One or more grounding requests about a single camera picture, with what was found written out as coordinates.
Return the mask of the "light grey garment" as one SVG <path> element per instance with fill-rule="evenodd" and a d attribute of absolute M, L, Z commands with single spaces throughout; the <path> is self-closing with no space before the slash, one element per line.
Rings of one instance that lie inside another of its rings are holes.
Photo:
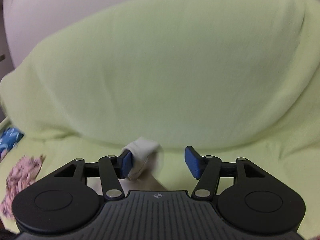
<path fill-rule="evenodd" d="M 133 167 L 121 186 L 124 193 L 129 191 L 166 191 L 167 189 L 153 176 L 158 165 L 158 155 L 162 148 L 158 142 L 140 137 L 121 149 L 129 150 L 133 157 Z"/>

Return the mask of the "light green sofa cover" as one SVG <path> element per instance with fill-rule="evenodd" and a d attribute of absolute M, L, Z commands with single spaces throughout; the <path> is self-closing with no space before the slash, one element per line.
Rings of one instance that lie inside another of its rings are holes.
<path fill-rule="evenodd" d="M 23 139 L 1 163 L 1 196 L 22 158 L 41 179 L 140 137 L 154 170 L 191 190 L 184 148 L 244 156 L 296 190 L 299 227 L 319 235 L 319 0 L 129 0 L 39 42 L 1 80 Z"/>

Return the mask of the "pink floral cloth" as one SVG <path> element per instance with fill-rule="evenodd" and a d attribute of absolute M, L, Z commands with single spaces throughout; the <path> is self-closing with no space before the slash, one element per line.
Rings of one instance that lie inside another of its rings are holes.
<path fill-rule="evenodd" d="M 44 160 L 44 155 L 37 158 L 23 156 L 11 169 L 6 179 L 5 196 L 1 202 L 1 214 L 5 218 L 14 220 L 12 202 L 21 191 L 35 183 Z"/>

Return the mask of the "blue patterned cloth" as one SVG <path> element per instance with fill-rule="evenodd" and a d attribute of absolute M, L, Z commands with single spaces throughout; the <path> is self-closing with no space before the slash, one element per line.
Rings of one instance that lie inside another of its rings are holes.
<path fill-rule="evenodd" d="M 4 130 L 1 134 L 1 159 L 17 145 L 23 136 L 24 134 L 15 127 L 9 127 Z"/>

